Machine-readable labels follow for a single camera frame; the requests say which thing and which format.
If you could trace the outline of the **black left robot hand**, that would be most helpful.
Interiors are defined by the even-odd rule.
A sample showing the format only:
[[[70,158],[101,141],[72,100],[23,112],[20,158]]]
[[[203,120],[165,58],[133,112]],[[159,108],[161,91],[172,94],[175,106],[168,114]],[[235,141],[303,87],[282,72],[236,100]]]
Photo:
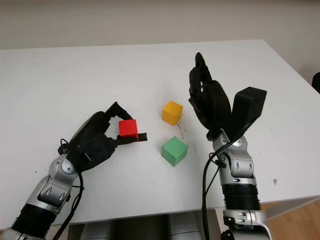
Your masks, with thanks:
[[[82,124],[71,138],[72,147],[80,147],[99,134],[105,134],[109,128],[111,118],[119,117],[122,120],[133,118],[117,102],[114,102],[106,111],[98,111]]]

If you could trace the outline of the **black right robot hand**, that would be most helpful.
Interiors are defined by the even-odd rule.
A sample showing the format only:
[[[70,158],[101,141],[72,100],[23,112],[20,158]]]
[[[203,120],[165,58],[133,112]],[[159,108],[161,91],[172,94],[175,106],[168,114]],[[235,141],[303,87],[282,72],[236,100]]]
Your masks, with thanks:
[[[212,141],[225,129],[231,117],[229,99],[211,73],[201,53],[195,55],[195,67],[189,73],[189,102],[200,123],[208,130],[206,137]]]

